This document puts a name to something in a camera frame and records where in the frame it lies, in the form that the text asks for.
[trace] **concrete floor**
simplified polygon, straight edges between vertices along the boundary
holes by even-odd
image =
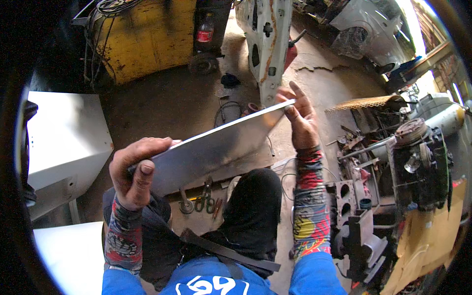
[[[292,38],[298,36],[304,28],[309,29],[311,35],[307,34],[297,43],[298,57],[285,72],[283,84],[288,85],[289,81],[294,80],[310,97],[319,116],[321,145],[326,155],[324,165],[339,177],[337,147],[325,145],[344,134],[340,124],[354,126],[354,120],[348,111],[327,115],[324,110],[350,99],[385,95],[385,91],[381,86],[382,81],[367,62],[332,53],[328,48],[329,43],[324,41],[327,38],[326,32],[318,29],[314,23],[310,17],[294,13]],[[145,136],[187,139],[212,129],[214,116],[219,108],[218,98],[224,95],[230,95],[231,100],[240,103],[258,103],[259,91],[248,68],[244,33],[236,24],[234,11],[228,20],[222,52],[226,57],[220,60],[219,72],[212,75],[191,76],[186,67],[177,67],[136,80],[101,96],[115,150]],[[313,67],[329,70],[313,70]],[[220,78],[225,72],[238,76],[242,84],[236,89],[224,89]],[[295,156],[291,144],[291,128],[286,118],[272,131],[270,138],[276,154],[274,162]],[[77,200],[82,222],[103,220],[101,195],[112,186],[108,163],[88,192]],[[278,173],[282,177],[294,171],[292,161]],[[328,181],[335,181],[327,171],[324,177]],[[292,197],[294,185],[294,177],[284,179],[283,186],[289,197]],[[226,190],[213,191],[212,194],[213,197],[224,197]],[[293,269],[293,262],[288,258],[288,252],[293,246],[292,206],[292,201],[283,199],[276,256],[276,262],[282,264],[282,267],[280,272],[269,277],[271,289],[278,294],[288,293]],[[184,226],[190,227],[197,234],[203,234],[217,229],[222,222],[221,216],[213,221],[206,213],[194,212],[183,216],[176,202],[171,207],[172,227],[178,234]],[[342,283],[349,290],[350,281],[343,279]]]

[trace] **blue shirt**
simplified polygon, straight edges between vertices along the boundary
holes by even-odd
[[[243,270],[241,280],[232,279],[225,264],[216,257],[192,259],[178,267],[160,295],[255,295],[274,294],[268,279],[262,279],[253,271],[239,265]],[[290,295],[320,294],[344,295],[346,291],[336,277],[331,255],[325,252],[303,256],[295,265],[289,289]],[[146,294],[141,282],[124,270],[105,270],[102,294]]]

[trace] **blue sleeve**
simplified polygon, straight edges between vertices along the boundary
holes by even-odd
[[[295,264],[288,293],[290,295],[347,294],[336,277],[333,258],[325,252],[305,255]]]
[[[125,270],[105,270],[101,293],[102,295],[146,295],[139,279]]]

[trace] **black pants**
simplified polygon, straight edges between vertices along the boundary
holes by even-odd
[[[110,222],[111,205],[115,195],[112,187],[103,194],[103,216]],[[215,231],[202,237],[257,260],[275,260],[277,225],[280,218],[282,186],[278,175],[269,169],[255,169],[245,174],[235,187],[223,212],[224,222]],[[151,196],[143,209],[143,267],[141,277],[163,289],[185,255],[184,262],[205,253],[185,244],[167,226],[170,205]],[[245,265],[262,278],[272,271]]]

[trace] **red bottle label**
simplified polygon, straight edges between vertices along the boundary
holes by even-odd
[[[211,31],[211,32],[198,31],[198,33],[197,33],[197,41],[198,42],[211,42],[212,37],[213,37],[213,31]]]

